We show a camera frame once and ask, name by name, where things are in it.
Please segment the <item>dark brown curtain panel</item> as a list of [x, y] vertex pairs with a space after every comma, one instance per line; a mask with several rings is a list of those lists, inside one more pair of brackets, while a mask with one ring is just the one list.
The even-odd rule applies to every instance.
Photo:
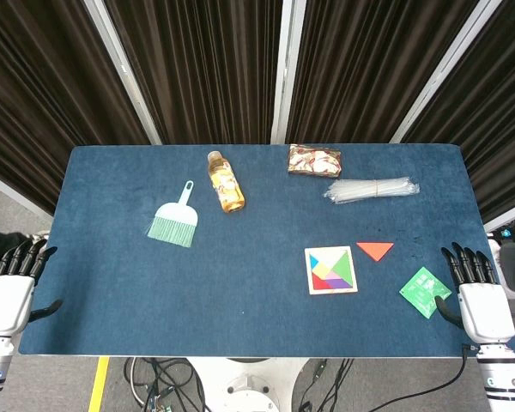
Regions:
[[515, 207], [515, 0], [502, 0], [403, 139], [457, 145], [484, 221]]
[[0, 180], [53, 213], [73, 148], [146, 145], [82, 0], [0, 0]]
[[282, 0], [105, 0], [165, 144], [268, 144]]
[[307, 0], [287, 143], [388, 143], [478, 0]]

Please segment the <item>blue fabric table mat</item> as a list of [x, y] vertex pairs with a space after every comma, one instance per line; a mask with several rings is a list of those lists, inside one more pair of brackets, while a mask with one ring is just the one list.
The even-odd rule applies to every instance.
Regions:
[[[72, 150], [33, 303], [63, 302], [25, 329], [23, 354], [224, 357], [456, 357], [468, 338], [399, 291], [426, 267], [451, 285], [454, 242], [489, 253], [460, 149], [346, 144], [348, 179], [409, 177], [420, 192], [336, 205], [325, 178], [288, 172], [282, 145], [223, 145], [245, 207], [223, 212], [209, 147]], [[188, 180], [190, 248], [151, 239], [156, 210]], [[391, 242], [373, 261], [357, 242]], [[351, 248], [358, 291], [310, 295], [305, 249]]]

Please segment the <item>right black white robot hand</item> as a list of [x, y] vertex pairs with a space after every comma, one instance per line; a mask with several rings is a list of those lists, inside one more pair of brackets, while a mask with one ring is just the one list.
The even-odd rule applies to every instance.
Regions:
[[457, 292], [460, 313], [452, 312], [439, 295], [434, 303], [444, 320], [464, 330], [476, 344], [506, 344], [515, 337], [510, 306], [497, 282], [494, 265], [481, 251], [454, 242], [441, 249]]

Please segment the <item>amber tea plastic bottle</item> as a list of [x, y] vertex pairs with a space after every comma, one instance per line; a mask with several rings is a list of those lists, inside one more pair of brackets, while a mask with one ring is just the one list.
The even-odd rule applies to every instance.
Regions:
[[225, 213], [243, 209], [245, 198], [227, 159], [219, 151], [211, 151], [207, 156], [209, 178]]

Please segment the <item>brown patterned snack packet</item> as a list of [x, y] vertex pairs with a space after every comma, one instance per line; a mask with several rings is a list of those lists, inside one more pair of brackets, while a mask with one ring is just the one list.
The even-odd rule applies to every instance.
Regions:
[[342, 160], [339, 150], [299, 144], [289, 145], [289, 173], [337, 178], [341, 171]]

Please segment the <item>colourful tangram puzzle tray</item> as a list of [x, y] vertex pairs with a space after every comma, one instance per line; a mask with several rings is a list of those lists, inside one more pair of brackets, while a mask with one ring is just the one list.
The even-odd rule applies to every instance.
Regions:
[[[351, 269], [352, 269], [352, 277], [353, 277], [353, 287], [351, 289], [331, 289], [331, 290], [318, 290], [315, 291], [312, 289], [312, 269], [310, 266], [309, 255], [313, 255], [319, 262], [327, 265], [330, 269], [336, 264], [336, 261], [340, 258], [340, 256], [347, 252], [350, 259]], [[351, 248], [346, 246], [329, 246], [329, 247], [316, 247], [316, 248], [306, 248], [305, 249], [305, 262], [306, 262], [306, 275], [307, 275], [307, 283], [308, 290], [310, 295], [321, 295], [321, 294], [351, 294], [356, 293], [358, 291], [356, 274], [354, 270], [354, 262], [353, 256], [351, 252]]]

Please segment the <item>orange triangle piece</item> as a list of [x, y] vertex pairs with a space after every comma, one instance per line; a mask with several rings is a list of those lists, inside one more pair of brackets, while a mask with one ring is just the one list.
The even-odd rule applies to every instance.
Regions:
[[375, 262], [381, 261], [394, 246], [391, 242], [357, 242], [356, 245]]

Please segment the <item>clear plastic straws bundle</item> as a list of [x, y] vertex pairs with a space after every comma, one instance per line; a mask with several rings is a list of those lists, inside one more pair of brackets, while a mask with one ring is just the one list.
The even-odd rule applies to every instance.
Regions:
[[[338, 179], [323, 194], [335, 204], [374, 198], [376, 179]], [[379, 197], [406, 197], [420, 192], [420, 186], [409, 177], [379, 180]]]

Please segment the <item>mint green hand brush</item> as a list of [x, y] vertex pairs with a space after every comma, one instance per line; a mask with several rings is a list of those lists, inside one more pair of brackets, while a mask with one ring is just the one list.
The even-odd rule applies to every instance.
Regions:
[[187, 203], [194, 182], [188, 180], [176, 203], [162, 204], [155, 212], [147, 236], [173, 245], [190, 248], [197, 228], [198, 214]]

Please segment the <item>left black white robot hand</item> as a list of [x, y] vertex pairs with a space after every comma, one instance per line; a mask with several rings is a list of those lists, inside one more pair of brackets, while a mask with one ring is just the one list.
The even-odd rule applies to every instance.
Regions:
[[33, 295], [55, 246], [47, 248], [47, 239], [27, 240], [11, 248], [0, 260], [0, 337], [11, 338], [27, 324], [47, 318], [61, 307], [61, 300], [49, 306], [33, 308]]

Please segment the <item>green tangram triangle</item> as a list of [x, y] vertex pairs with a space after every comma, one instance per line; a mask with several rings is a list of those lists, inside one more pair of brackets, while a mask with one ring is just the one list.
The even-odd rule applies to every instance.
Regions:
[[346, 251], [336, 261], [336, 264], [331, 268], [331, 270], [335, 271], [343, 280], [353, 286], [352, 269], [349, 255]]

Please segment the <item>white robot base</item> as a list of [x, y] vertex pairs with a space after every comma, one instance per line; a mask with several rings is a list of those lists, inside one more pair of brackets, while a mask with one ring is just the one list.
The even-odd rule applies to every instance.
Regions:
[[190, 357], [212, 412], [293, 412], [293, 392], [307, 358]]

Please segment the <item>white partition post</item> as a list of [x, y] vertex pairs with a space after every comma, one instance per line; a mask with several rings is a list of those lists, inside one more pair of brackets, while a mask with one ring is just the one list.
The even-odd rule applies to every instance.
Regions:
[[494, 230], [511, 223], [512, 221], [515, 221], [515, 210], [510, 210], [508, 212], [505, 212], [504, 214], [485, 223], [484, 230], [486, 233], [491, 233]]
[[306, 4], [307, 0], [282, 0], [271, 144], [286, 142]]
[[145, 103], [128, 56], [104, 0], [82, 0], [98, 34], [112, 60], [130, 103], [150, 143], [161, 145], [162, 140]]
[[400, 125], [398, 125], [389, 143], [400, 143], [403, 140], [502, 2], [503, 0], [478, 0], [424, 87], [418, 93]]
[[36, 203], [30, 201], [27, 197], [24, 197], [19, 191], [15, 190], [12, 186], [6, 184], [4, 181], [0, 179], [0, 191], [6, 196], [10, 197], [14, 201], [18, 202], [24, 208], [30, 210], [32, 213], [36, 214], [41, 220], [52, 222], [53, 215], [45, 212], [41, 207], [39, 207]]

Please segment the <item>green foil sachet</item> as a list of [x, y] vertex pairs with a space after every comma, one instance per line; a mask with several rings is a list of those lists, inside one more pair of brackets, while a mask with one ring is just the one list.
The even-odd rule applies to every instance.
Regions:
[[421, 267], [399, 293], [424, 318], [430, 319], [437, 310], [435, 298], [439, 296], [444, 300], [451, 295], [451, 290], [426, 267]]

